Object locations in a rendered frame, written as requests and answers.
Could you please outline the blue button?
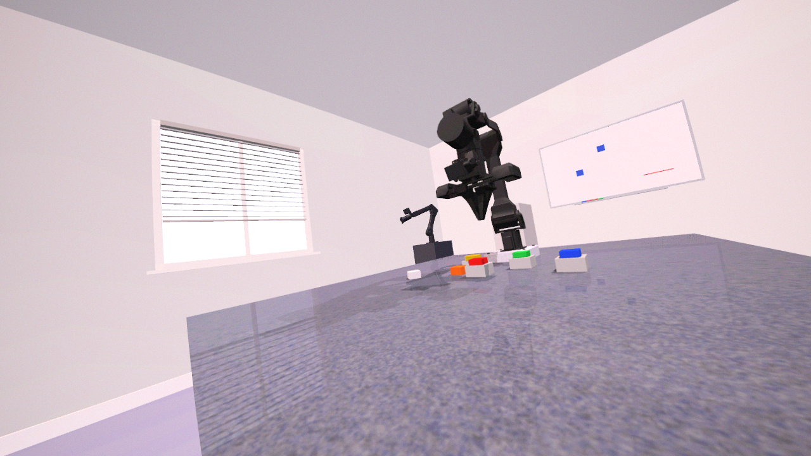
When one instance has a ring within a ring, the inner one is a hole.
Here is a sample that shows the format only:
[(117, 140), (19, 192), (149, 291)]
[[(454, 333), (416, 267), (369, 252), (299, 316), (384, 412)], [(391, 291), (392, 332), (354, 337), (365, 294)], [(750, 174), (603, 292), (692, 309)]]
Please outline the blue button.
[(580, 248), (560, 250), (555, 262), (556, 272), (587, 272), (590, 267), (587, 255), (582, 255)]

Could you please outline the red button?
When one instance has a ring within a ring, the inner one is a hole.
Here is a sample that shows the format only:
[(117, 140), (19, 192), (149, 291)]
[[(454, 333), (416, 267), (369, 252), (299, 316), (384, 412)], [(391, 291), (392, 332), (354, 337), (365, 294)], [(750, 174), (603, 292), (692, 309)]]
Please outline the red button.
[(466, 277), (487, 277), (494, 274), (493, 262), (487, 258), (473, 258), (469, 260), (469, 265), (464, 266)]

